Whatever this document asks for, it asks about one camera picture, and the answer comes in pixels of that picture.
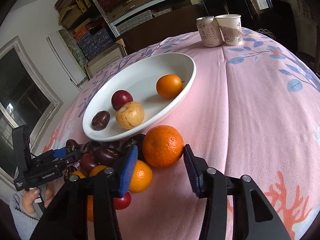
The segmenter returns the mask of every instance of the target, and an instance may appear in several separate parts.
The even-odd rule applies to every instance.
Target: orange coral pattern
[[[282,222],[287,229],[290,238],[294,240],[295,232],[292,230],[292,226],[296,223],[300,223],[304,221],[308,215],[310,214],[312,208],[308,211],[307,205],[309,201],[309,195],[307,197],[300,197],[300,186],[296,186],[296,195],[291,207],[287,206],[287,189],[284,183],[284,177],[281,171],[277,172],[280,183],[276,183],[275,187],[279,191],[274,189],[274,185],[269,186],[269,191],[265,192],[265,196],[269,197],[269,201],[273,208],[275,208],[276,212],[280,217],[282,217]],[[233,206],[229,202],[227,203],[227,208],[230,212],[233,212]]]
[[[51,138],[50,138],[50,142],[44,147],[42,153],[45,153],[45,152],[50,150],[54,140],[57,139],[58,132],[59,132],[59,128],[58,127],[53,130]]]

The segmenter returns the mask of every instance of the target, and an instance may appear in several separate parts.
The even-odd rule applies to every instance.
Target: gray sleeve
[[[22,191],[18,191],[10,198],[9,206],[13,216],[14,224],[19,236],[21,237],[21,240],[29,240],[39,220],[31,218],[21,211],[21,199]]]

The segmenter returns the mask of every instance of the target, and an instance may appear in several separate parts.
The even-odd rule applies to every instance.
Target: window frame
[[[47,97],[50,101],[50,105],[44,111],[43,115],[37,122],[37,125],[33,129],[32,133],[30,134],[30,143],[31,148],[30,150],[36,150],[39,142],[46,131],[46,128],[49,126],[51,120],[59,111],[60,107],[62,106],[63,102],[61,99],[56,95],[56,93],[51,89],[48,83],[44,80],[43,76],[37,70],[33,62],[31,61],[30,57],[26,53],[21,40],[18,36],[14,37],[11,41],[7,42],[2,48],[0,48],[0,59],[7,54],[11,49],[15,49],[20,61],[22,62],[23,66],[25,67],[26,71],[37,85],[37,87],[41,90],[41,92]],[[13,120],[13,118],[9,115],[6,111],[4,106],[0,103],[0,111],[3,115],[7,118],[9,123],[12,127],[18,127],[17,123]],[[9,174],[7,174],[1,167],[0,167],[0,178],[6,184],[8,184],[11,188],[15,190],[13,185],[13,178]]]

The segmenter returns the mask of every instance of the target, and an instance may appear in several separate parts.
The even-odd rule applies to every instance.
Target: screw
[[[71,175],[70,178],[69,178],[69,180],[70,180],[70,181],[76,181],[78,178],[79,178],[78,175]]]
[[[216,174],[217,170],[215,168],[207,168],[207,173]]]
[[[111,174],[111,173],[113,173],[113,168],[110,168],[110,167],[105,168],[105,169],[104,169],[104,173],[106,173],[106,174]]]
[[[251,181],[251,177],[249,175],[243,175],[242,176],[242,179],[245,181],[245,182],[250,182]]]

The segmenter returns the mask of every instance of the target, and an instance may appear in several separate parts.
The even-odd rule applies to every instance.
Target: cloth
[[[207,48],[198,32],[187,33],[112,63],[88,82],[44,151],[64,147],[70,138],[89,141],[82,129],[84,111],[119,71],[152,55],[185,53],[196,63],[196,78],[185,99],[159,124],[178,129],[196,156],[225,175],[250,175],[291,239],[300,239],[320,210],[320,81],[281,44],[242,31],[240,46]],[[132,194],[131,205],[117,211],[122,239],[198,239],[206,200],[192,192],[183,160],[152,170],[150,187]],[[55,192],[62,184],[58,179]],[[232,216],[229,201],[226,239],[232,239]]]
[[[13,194],[10,198],[9,206],[13,216],[14,224],[21,240],[29,240],[39,220],[35,219],[37,217],[36,215],[32,215],[33,217],[31,217],[24,211],[21,205],[22,194],[23,190]]]

